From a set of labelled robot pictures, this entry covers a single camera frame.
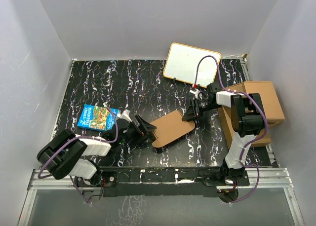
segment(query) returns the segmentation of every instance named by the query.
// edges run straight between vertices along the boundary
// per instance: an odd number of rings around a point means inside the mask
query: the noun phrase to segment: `purple cable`
[[[117,141],[118,139],[118,136],[119,136],[119,128],[118,128],[118,124],[117,124],[117,120],[116,120],[116,117],[115,117],[115,114],[111,111],[111,109],[109,107],[107,107],[107,110],[110,112],[110,114],[112,115],[113,119],[114,119],[114,123],[115,123],[115,130],[116,130],[116,133],[115,133],[115,138],[114,140],[112,141],[107,141],[107,140],[104,140],[104,139],[98,139],[98,138],[94,138],[94,137],[91,137],[91,136],[77,136],[77,137],[74,137],[72,139],[70,139],[69,141],[67,141],[61,148],[58,149],[58,151],[55,152],[55,154],[52,155],[52,157],[43,165],[43,167],[40,169],[39,171],[39,174],[38,174],[38,178],[39,179],[43,179],[43,178],[47,178],[47,177],[50,177],[51,174],[48,174],[48,175],[45,175],[45,176],[41,176],[41,174],[43,173],[43,171],[46,169],[46,167],[50,164],[50,162],[64,149],[66,148],[71,142],[75,141],[75,140],[79,140],[79,139],[89,139],[89,140],[97,140],[97,141],[101,141],[101,142],[104,142],[104,143],[114,143],[115,141]],[[91,203],[91,201],[89,201],[82,193],[81,191],[79,190],[79,188],[77,187],[77,185],[75,184],[73,178],[70,176],[70,179],[71,181],[73,182],[73,185],[74,187],[76,188],[76,190],[79,192],[79,194],[83,197],[83,199],[88,202],[88,203]]]
[[[227,88],[225,88],[225,87],[223,86],[223,82],[222,82],[222,78],[221,78],[221,72],[220,72],[219,65],[218,65],[218,63],[217,63],[215,57],[213,57],[213,56],[211,56],[211,55],[207,55],[207,56],[203,57],[203,58],[200,60],[200,62],[199,62],[198,65],[197,65],[197,74],[196,74],[195,84],[196,84],[197,78],[198,78],[198,68],[199,68],[199,65],[200,65],[200,63],[201,63],[205,58],[207,58],[207,57],[213,58],[213,60],[214,60],[215,63],[216,63],[216,67],[217,67],[217,71],[218,71],[219,83],[220,83],[222,89],[224,89],[224,90],[227,91],[227,92],[236,93],[236,94],[243,94],[244,96],[246,96],[246,97],[252,102],[252,104],[256,107],[256,109],[257,109],[258,112],[260,113],[260,115],[261,115],[261,117],[262,117],[262,119],[263,119],[263,122],[264,122],[264,124],[265,124],[265,131],[264,131],[263,135],[262,135],[262,136],[259,136],[259,137],[256,137],[254,140],[249,141],[248,143],[246,143],[246,144],[243,146],[243,149],[242,149],[242,151],[241,151],[241,153],[240,153],[239,159],[240,159],[240,162],[241,162],[242,166],[243,166],[244,168],[256,167],[257,172],[258,172],[258,176],[257,176],[257,181],[256,181],[256,184],[255,184],[254,188],[253,188],[247,195],[243,196],[242,198],[232,201],[232,203],[236,203],[236,202],[242,201],[242,200],[248,198],[249,196],[251,196],[251,195],[255,192],[255,190],[256,190],[256,188],[257,188],[257,186],[258,186],[258,184],[259,184],[260,173],[259,173],[259,168],[258,168],[258,166],[257,166],[256,164],[254,164],[254,163],[252,163],[252,164],[250,164],[250,165],[248,165],[248,166],[245,166],[244,163],[242,162],[242,156],[243,156],[243,154],[244,154],[244,152],[245,152],[245,149],[247,148],[248,145],[250,145],[251,143],[253,143],[253,142],[255,142],[255,141],[258,141],[258,140],[262,139],[262,138],[267,134],[267,132],[268,132],[268,121],[267,121],[267,119],[266,119],[264,113],[262,112],[262,110],[261,110],[261,109],[259,108],[259,106],[257,105],[257,103],[256,103],[246,92],[239,92],[239,91],[238,91],[238,92],[237,92],[237,91],[234,92],[234,91],[228,90]]]

